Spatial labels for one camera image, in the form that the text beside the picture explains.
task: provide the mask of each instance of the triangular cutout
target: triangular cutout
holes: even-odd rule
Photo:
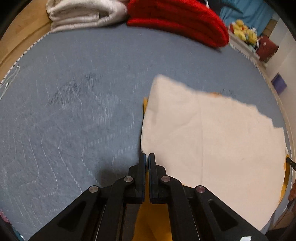
[[[59,221],[58,226],[70,232],[73,232],[79,223],[85,206],[85,201],[79,203],[67,216],[63,217]]]
[[[226,231],[238,225],[238,222],[227,212],[225,212],[215,201],[209,200],[208,202],[222,231]]]

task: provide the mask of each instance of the red pillow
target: red pillow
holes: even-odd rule
[[[275,55],[279,47],[265,35],[261,36],[258,40],[259,48],[256,54],[259,55],[260,61],[267,63],[267,61]]]
[[[181,34],[211,47],[229,42],[223,21],[196,0],[130,0],[128,14],[129,26]]]

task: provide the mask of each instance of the purple object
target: purple object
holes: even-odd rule
[[[284,79],[279,73],[276,74],[276,76],[273,78],[271,83],[276,89],[276,92],[278,93],[278,95],[280,95],[284,91],[284,89],[287,87],[287,84],[285,83]]]

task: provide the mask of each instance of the folded white cloth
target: folded white cloth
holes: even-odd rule
[[[141,148],[183,185],[204,185],[261,230],[277,208],[285,176],[282,128],[253,105],[153,81]]]
[[[117,0],[48,0],[46,10],[53,21],[52,32],[103,27],[127,16],[126,5]]]

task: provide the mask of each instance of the maroon cushion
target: maroon cushion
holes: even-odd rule
[[[279,47],[265,35],[261,36],[258,40],[259,48],[257,49],[256,54],[259,55],[261,61],[266,63],[275,55]]]

